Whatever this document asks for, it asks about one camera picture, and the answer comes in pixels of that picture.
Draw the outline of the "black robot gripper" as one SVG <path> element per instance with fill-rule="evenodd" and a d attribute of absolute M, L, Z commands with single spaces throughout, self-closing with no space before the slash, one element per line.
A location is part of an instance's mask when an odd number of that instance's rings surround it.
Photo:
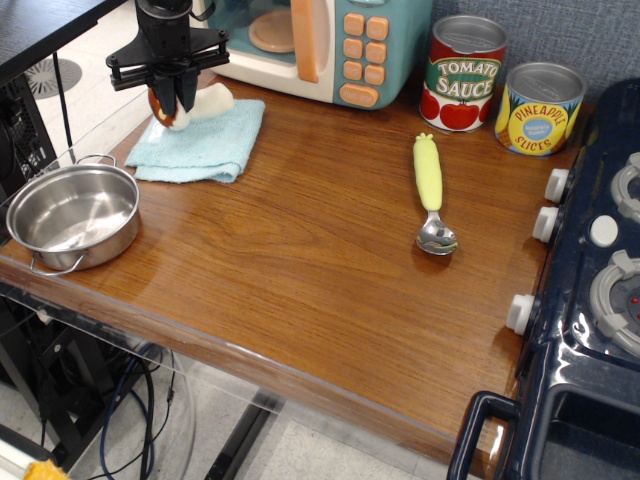
<path fill-rule="evenodd" d="M 134 40 L 106 58 L 115 90 L 151 87 L 161 110 L 176 114 L 194 104 L 199 74 L 229 62 L 229 33 L 190 25 L 191 1 L 137 1 Z"/>

